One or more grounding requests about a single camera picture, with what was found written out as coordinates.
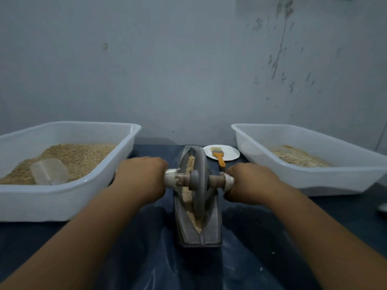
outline white bin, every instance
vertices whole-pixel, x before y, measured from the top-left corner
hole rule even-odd
[[[61,185],[0,185],[0,221],[65,221],[76,215],[111,181],[133,150],[141,126],[107,122],[51,122],[0,136],[0,177],[18,163],[34,158],[52,145],[117,144],[85,177]]]
[[[270,167],[282,181],[309,196],[364,192],[387,172],[387,156],[306,128],[278,124],[233,124],[238,149],[252,163]],[[290,145],[333,167],[305,168],[280,160],[270,148]]]

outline blue plastic table cover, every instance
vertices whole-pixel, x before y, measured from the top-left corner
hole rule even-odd
[[[181,145],[135,145],[130,157],[159,156],[177,166]],[[208,159],[218,171],[216,161]],[[246,162],[238,160],[227,162]],[[362,195],[313,200],[365,243],[387,256],[387,221],[376,207],[387,202],[379,184]],[[177,244],[173,195],[143,207],[114,246],[95,289],[320,289],[283,225],[264,206],[222,198],[221,248],[187,249]],[[3,281],[65,222],[0,223],[0,281]]]

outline person's left hand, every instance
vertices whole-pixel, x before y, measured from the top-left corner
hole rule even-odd
[[[131,194],[142,205],[153,203],[165,194],[164,173],[168,164],[161,158],[132,158],[119,165],[112,187]]]

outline white plate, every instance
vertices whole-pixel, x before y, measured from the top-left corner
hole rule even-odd
[[[233,148],[232,146],[229,146],[229,145],[208,145],[208,146],[205,146],[203,149],[206,152],[207,157],[212,158],[214,160],[217,160],[217,158],[212,155],[211,148],[213,148],[213,147],[219,147],[222,149],[223,153],[225,153],[223,156],[224,161],[236,160],[241,155],[241,153],[236,148]]]

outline orange brush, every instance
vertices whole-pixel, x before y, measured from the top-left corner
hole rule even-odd
[[[212,155],[218,159],[220,168],[225,168],[226,163],[223,160],[223,156],[225,155],[225,153],[222,151],[222,148],[213,147],[211,148],[211,151],[212,151]]]

